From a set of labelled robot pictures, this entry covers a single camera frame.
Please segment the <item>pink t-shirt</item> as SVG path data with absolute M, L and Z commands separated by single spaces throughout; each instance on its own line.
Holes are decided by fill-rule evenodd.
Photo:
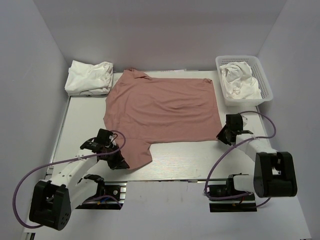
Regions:
M 156 78 L 130 68 L 106 98 L 108 130 L 131 170 L 152 161 L 159 143 L 214 141 L 222 129 L 214 84 L 207 78 Z

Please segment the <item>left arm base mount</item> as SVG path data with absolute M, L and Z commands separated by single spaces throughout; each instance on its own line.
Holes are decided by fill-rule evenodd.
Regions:
M 126 182 L 106 182 L 99 193 L 88 198 L 76 209 L 120 210 L 125 202 L 126 191 Z

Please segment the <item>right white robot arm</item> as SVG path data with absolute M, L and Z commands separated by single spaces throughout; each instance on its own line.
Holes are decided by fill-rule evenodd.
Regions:
M 277 151 L 263 142 L 253 132 L 244 129 L 244 118 L 240 113 L 227 114 L 225 125 L 216 138 L 238 149 L 254 162 L 253 174 L 231 174 L 226 180 L 226 195 L 236 200 L 244 193 L 256 194 L 260 198 L 294 197 L 298 192 L 292 155 Z

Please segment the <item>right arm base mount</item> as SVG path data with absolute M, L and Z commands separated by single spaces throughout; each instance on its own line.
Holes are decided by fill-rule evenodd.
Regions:
M 211 180 L 208 182 L 207 192 L 211 198 L 223 198 L 239 195 L 242 192 L 229 193 L 226 179 Z M 225 200 L 209 200 L 209 211 L 211 213 L 245 213 L 256 212 L 257 205 L 254 195 Z

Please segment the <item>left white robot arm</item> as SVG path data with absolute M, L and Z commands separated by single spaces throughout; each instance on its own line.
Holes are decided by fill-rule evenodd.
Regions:
M 97 136 L 86 140 L 71 160 L 57 175 L 40 180 L 33 189 L 29 220 L 55 230 L 62 230 L 71 213 L 82 204 L 118 200 L 107 194 L 105 179 L 88 171 L 99 162 L 106 162 L 111 170 L 129 169 L 121 154 L 124 145 L 116 139 L 126 137 L 117 130 L 99 129 Z

